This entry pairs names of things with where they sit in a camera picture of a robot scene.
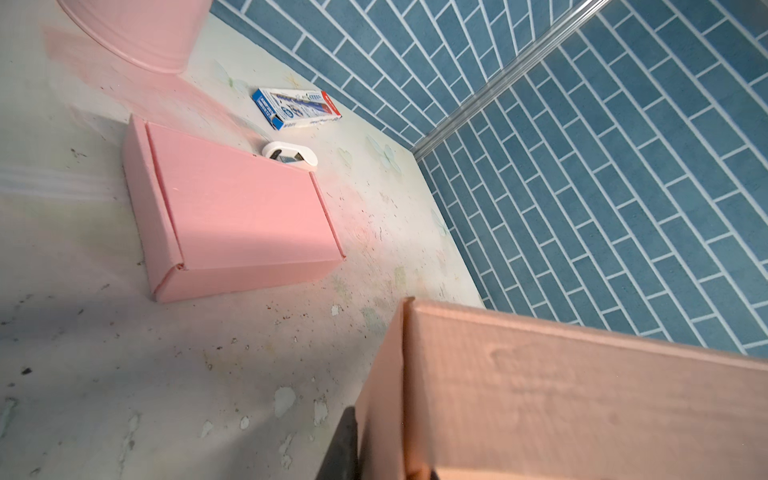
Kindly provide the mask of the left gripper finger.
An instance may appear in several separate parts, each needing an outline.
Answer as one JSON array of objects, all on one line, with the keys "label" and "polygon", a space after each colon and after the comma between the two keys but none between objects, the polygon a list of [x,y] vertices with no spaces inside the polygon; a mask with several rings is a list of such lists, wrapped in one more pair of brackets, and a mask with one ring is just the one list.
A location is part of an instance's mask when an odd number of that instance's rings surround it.
[{"label": "left gripper finger", "polygon": [[358,427],[354,406],[344,410],[315,479],[359,479]]}]

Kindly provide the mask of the peach paper box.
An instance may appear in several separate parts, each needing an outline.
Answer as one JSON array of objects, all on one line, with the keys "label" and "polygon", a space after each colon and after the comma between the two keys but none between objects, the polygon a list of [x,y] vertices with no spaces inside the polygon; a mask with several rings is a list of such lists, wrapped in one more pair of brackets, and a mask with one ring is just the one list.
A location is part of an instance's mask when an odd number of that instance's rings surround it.
[{"label": "peach paper box", "polygon": [[365,479],[763,479],[763,360],[407,298],[355,405]]}]

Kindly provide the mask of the pink paper box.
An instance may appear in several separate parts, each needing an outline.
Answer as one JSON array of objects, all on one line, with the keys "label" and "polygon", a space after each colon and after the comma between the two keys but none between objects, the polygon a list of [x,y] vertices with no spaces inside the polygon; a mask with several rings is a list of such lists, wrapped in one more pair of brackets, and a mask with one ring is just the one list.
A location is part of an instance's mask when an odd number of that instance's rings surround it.
[{"label": "pink paper box", "polygon": [[308,170],[137,115],[121,158],[157,302],[315,281],[345,259]]}]

